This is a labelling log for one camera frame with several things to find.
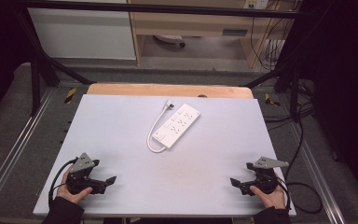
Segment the white cabinet panel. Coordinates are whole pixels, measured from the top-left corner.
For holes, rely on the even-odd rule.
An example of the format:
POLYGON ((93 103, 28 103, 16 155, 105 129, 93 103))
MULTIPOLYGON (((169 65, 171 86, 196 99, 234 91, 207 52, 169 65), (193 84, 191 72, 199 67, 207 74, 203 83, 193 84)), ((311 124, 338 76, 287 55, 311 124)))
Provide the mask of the white cabinet panel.
POLYGON ((29 13, 50 57, 135 59, 127 13, 42 8, 29 13))

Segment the white wall socket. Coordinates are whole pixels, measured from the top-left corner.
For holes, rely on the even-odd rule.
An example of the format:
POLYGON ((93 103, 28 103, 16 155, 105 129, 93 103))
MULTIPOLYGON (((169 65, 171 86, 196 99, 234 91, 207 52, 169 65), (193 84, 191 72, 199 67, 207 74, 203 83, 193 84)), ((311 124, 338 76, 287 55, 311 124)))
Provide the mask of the white wall socket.
POLYGON ((266 9, 269 0, 245 0, 244 8, 248 9, 266 9))

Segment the person's right hand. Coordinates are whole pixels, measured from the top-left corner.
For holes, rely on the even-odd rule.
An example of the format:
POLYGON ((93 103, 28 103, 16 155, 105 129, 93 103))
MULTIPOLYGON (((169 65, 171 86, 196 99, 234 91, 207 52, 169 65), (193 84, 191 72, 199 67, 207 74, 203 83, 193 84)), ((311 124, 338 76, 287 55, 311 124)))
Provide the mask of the person's right hand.
POLYGON ((265 205, 266 208, 274 207, 276 209, 285 209, 285 193, 281 186, 278 186, 270 194, 264 193, 261 189, 256 186, 251 186, 250 190, 257 196, 265 205))

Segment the aluminium rail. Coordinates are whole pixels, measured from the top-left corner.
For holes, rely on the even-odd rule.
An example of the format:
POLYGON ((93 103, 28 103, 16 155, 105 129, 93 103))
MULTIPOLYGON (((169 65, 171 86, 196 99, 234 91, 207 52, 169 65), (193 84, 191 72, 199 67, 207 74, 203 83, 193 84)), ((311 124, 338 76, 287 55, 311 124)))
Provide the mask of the aluminium rail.
POLYGON ((36 110, 35 114, 32 115, 22 129, 20 136, 17 138, 14 146, 9 151, 6 159, 0 167, 0 191, 2 187, 5 185, 8 176, 10 175, 14 165, 16 164, 18 158, 20 157, 23 149, 25 148, 28 140, 32 136, 32 133, 37 126, 39 120, 42 118, 46 108, 48 107, 48 103, 51 100, 52 95, 55 93, 55 88, 47 88, 45 91, 42 100, 41 106, 36 110))
POLYGON ((296 140, 299 143, 299 152, 302 154, 303 161, 310 173, 310 178, 313 182, 315 189, 321 196, 324 211, 327 214, 331 224, 345 224, 345 218, 341 213, 339 206, 334 198, 334 195, 329 188, 327 181, 322 173, 321 168, 318 166, 317 161, 311 154, 310 146, 306 141, 304 132, 301 130, 299 123, 292 123, 291 128, 296 140))

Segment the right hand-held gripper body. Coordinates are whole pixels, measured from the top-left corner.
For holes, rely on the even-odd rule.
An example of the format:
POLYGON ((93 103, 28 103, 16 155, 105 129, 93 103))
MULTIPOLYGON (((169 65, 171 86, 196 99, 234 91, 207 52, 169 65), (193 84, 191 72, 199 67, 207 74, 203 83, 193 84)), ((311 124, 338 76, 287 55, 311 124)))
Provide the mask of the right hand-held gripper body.
POLYGON ((278 186, 274 168, 287 167, 288 165, 287 161, 277 161, 267 157, 261 157, 255 162, 247 162, 247 168, 255 172, 255 180, 247 184, 252 184, 252 186, 258 187, 264 193, 270 194, 278 186))

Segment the office chair base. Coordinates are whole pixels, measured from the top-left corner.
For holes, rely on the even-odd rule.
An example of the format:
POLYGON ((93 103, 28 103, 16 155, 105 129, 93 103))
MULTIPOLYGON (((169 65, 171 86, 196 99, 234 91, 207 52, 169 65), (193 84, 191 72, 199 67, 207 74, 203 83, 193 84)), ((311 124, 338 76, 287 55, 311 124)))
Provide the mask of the office chair base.
POLYGON ((186 43, 179 35, 155 35, 156 40, 168 44, 178 45, 180 48, 184 48, 186 43))

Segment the wooden table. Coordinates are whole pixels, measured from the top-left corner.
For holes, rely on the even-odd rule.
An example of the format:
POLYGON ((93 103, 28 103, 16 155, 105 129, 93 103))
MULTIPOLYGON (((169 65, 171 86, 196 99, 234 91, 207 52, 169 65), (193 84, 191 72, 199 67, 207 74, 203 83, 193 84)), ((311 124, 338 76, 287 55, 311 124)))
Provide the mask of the wooden table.
POLYGON ((202 85, 94 83, 87 94, 253 99, 249 88, 202 85))

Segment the person's left hand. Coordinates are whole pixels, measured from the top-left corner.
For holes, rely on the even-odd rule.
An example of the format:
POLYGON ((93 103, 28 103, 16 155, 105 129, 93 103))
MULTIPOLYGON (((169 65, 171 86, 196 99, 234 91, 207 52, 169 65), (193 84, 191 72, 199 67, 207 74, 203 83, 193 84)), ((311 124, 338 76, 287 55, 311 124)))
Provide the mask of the person's left hand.
POLYGON ((92 192, 92 187, 87 187, 81 190, 78 194, 72 194, 66 186, 66 180, 70 173, 71 167, 67 169, 67 171, 62 176, 62 183, 58 187, 57 197, 64 198, 65 200, 78 204, 80 201, 84 200, 90 193, 92 192))

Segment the white power strip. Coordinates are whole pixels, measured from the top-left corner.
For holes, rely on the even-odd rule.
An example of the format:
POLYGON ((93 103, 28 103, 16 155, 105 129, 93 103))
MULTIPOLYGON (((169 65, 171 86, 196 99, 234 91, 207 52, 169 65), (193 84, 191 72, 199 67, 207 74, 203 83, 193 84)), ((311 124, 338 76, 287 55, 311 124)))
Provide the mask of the white power strip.
POLYGON ((190 105, 181 105, 152 137, 164 147, 171 148, 190 126, 200 117, 200 112, 190 105))

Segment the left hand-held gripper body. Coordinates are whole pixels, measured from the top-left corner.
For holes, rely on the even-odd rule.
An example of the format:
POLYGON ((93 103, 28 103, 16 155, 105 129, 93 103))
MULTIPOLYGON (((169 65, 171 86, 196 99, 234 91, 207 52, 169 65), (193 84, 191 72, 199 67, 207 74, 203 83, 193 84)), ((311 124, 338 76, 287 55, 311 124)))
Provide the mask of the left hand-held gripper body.
POLYGON ((90 178, 90 173, 99 164, 92 160, 87 153, 82 153, 70 170, 66 185, 72 194, 78 194, 87 187, 104 187, 103 181, 90 178))

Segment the yellow black tape strip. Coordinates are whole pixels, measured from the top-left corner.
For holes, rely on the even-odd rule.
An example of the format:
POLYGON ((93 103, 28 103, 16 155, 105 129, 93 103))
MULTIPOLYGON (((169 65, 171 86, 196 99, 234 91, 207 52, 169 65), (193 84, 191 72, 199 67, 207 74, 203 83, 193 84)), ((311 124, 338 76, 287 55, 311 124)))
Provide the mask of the yellow black tape strip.
POLYGON ((72 99, 73 99, 73 97, 74 97, 74 95, 75 95, 75 93, 76 93, 76 88, 72 88, 71 90, 69 90, 68 93, 67 93, 67 96, 66 96, 66 98, 64 100, 64 103, 65 104, 70 104, 72 99))
POLYGON ((270 96, 268 93, 264 94, 265 96, 265 104, 266 105, 274 105, 274 106, 281 106, 281 104, 279 102, 274 102, 270 99, 270 96))

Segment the light wooden desk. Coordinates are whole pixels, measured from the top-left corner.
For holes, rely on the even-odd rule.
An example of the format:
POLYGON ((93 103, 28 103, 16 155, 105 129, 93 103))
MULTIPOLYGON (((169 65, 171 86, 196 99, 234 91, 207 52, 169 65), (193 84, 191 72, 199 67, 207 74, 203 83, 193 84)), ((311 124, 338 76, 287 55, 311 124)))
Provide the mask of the light wooden desk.
MULTIPOLYGON (((191 7, 244 8, 245 0, 127 0, 130 4, 169 5, 191 7)), ((268 0, 266 9, 291 11, 296 0, 268 0)), ((226 17, 208 15, 179 15, 162 13, 130 14, 133 36, 180 35, 234 37, 240 40, 248 66, 259 64, 262 48, 267 39, 287 37, 291 22, 269 18, 226 17)))

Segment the black metal frame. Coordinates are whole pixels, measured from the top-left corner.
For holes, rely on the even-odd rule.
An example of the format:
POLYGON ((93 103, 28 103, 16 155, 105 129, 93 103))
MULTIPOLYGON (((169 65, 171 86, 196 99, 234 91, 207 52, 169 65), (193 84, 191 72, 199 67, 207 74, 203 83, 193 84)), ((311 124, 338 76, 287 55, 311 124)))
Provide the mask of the black metal frame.
POLYGON ((120 4, 120 3, 98 3, 98 2, 78 2, 78 1, 49 1, 49 0, 14 0, 12 9, 16 8, 19 13, 14 16, 20 28, 27 36, 31 44, 34 60, 32 67, 33 85, 33 111, 34 115, 40 106, 40 96, 38 93, 38 75, 50 87, 57 87, 60 83, 53 68, 64 72, 67 76, 82 84, 94 84, 89 80, 61 63, 52 59, 41 46, 36 31, 32 28, 33 24, 24 18, 24 11, 28 8, 48 8, 48 9, 69 9, 83 11, 114 11, 114 12, 136 12, 136 13, 162 13, 162 14, 187 14, 187 15, 208 15, 226 17, 249 17, 249 18, 279 18, 279 19, 308 19, 310 12, 278 11, 266 9, 234 9, 227 7, 191 7, 191 6, 168 6, 168 5, 146 5, 146 4, 120 4))

